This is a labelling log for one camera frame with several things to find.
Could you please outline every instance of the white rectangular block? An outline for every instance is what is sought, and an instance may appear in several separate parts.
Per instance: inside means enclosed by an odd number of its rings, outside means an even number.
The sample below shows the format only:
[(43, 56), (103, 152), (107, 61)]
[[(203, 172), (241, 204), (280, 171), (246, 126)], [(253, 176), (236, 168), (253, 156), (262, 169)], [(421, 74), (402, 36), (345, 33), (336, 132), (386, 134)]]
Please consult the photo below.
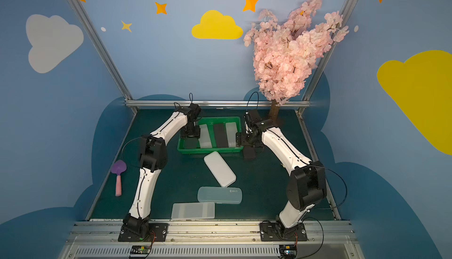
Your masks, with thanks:
[(201, 129), (201, 134), (199, 136), (199, 147), (200, 148), (212, 148), (212, 142), (210, 141), (209, 129), (207, 125), (199, 125)]
[(214, 151), (204, 157), (204, 162), (223, 188), (229, 186), (235, 181), (234, 172), (229, 168), (217, 151)]
[(237, 125), (235, 122), (227, 122), (226, 123), (226, 136), (227, 143), (229, 147), (237, 147), (235, 146), (235, 134), (237, 133)]
[(174, 203), (172, 220), (203, 220), (215, 218), (215, 203)]

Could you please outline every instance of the dark green table surface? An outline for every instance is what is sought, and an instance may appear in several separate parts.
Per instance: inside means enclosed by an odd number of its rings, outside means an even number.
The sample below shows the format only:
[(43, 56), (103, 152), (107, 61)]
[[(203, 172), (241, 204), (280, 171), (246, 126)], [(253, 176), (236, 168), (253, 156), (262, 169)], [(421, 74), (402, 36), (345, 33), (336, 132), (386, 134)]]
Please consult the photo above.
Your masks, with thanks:
[[(139, 110), (125, 139), (129, 140), (149, 134), (163, 124), (173, 110)], [(260, 111), (265, 117), (268, 111)], [(200, 116), (240, 116), (243, 124), (244, 110), (202, 110)], [(310, 157), (302, 130), (293, 110), (279, 111), (279, 126), (285, 137), (302, 154)], [(174, 203), (197, 202), (201, 186), (220, 186), (206, 164), (206, 154), (182, 155), (177, 151), (179, 134), (167, 144), (168, 163), (163, 168), (155, 185), (151, 203), (151, 219), (170, 219)], [(121, 174), (122, 196), (115, 196), (116, 175), (110, 174), (94, 208), (91, 218), (122, 219), (128, 213), (138, 184), (138, 143), (134, 140), (124, 149), (122, 159), (127, 170)], [(243, 199), (239, 205), (216, 204), (215, 219), (230, 220), (274, 220), (287, 203), (287, 171), (275, 154), (268, 148), (257, 153), (255, 160), (246, 161), (242, 152), (221, 154), (235, 173), (237, 180), (230, 187), (241, 188)], [(327, 208), (324, 199), (317, 207)], [(331, 210), (312, 210), (310, 217), (318, 220), (333, 220)]]

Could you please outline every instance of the blue wall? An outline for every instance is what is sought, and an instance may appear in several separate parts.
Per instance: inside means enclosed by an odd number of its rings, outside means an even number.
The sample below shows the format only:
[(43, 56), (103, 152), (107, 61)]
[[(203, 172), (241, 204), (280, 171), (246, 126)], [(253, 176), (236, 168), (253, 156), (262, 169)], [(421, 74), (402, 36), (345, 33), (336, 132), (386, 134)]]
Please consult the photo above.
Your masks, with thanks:
[[(251, 22), (268, 8), (283, 24), (304, 1), (259, 0), (255, 13), (242, 11), (245, 0), (86, 0), (82, 4), (135, 99), (155, 94), (188, 99), (192, 92), (195, 100), (243, 100), (257, 86), (253, 46), (245, 47), (243, 42)], [(325, 13), (340, 10), (344, 1), (323, 0), (314, 24), (324, 21)], [(167, 4), (167, 15), (156, 14), (155, 2)], [(194, 38), (192, 27), (209, 10), (232, 16), (243, 36)], [(122, 30), (121, 21), (131, 23), (132, 32)]]
[[(81, 26), (66, 0), (0, 2), (1, 256), (20, 250), (56, 258), (73, 222), (86, 216), (133, 114), (85, 33), (53, 70), (30, 66), (30, 15)], [(32, 239), (26, 248), (24, 238)]]
[[(339, 211), (352, 220), (367, 259), (452, 258), (452, 156), (424, 138), (377, 80), (389, 60), (452, 53), (451, 2), (359, 0), (347, 23), (359, 30), (335, 49), (304, 114), (320, 160), (349, 185)], [(428, 105), (419, 111), (434, 115)], [(329, 181), (340, 201), (342, 183)]]

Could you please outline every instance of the purple toy shovel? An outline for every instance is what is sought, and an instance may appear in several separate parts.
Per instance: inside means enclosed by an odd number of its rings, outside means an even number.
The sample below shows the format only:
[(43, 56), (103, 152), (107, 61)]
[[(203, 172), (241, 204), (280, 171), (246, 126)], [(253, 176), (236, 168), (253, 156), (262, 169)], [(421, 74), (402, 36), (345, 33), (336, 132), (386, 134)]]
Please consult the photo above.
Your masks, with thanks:
[(112, 173), (116, 176), (116, 196), (121, 196), (121, 173), (127, 169), (127, 165), (122, 160), (117, 160), (112, 166)]

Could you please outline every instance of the green plastic tray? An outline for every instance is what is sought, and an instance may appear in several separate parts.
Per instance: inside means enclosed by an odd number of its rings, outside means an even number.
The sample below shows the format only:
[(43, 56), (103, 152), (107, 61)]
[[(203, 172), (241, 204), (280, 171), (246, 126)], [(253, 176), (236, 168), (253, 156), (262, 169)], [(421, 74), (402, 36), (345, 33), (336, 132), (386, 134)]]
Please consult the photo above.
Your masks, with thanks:
[(212, 117), (203, 117), (198, 121), (199, 125), (207, 125), (207, 129), (209, 130), (210, 142), (212, 143), (212, 148), (200, 148), (199, 141), (197, 144), (197, 148), (193, 149), (185, 149), (184, 148), (184, 140), (179, 137), (179, 142), (177, 144), (177, 150), (182, 154), (205, 154), (212, 153), (213, 151), (218, 151), (218, 153), (237, 153), (243, 149), (241, 147), (228, 147), (228, 148), (217, 148), (217, 143), (215, 142), (215, 135), (213, 133), (213, 125), (214, 124), (226, 124), (228, 122), (235, 122), (237, 125), (237, 132), (242, 132), (242, 124), (240, 122), (239, 116), (212, 116)]

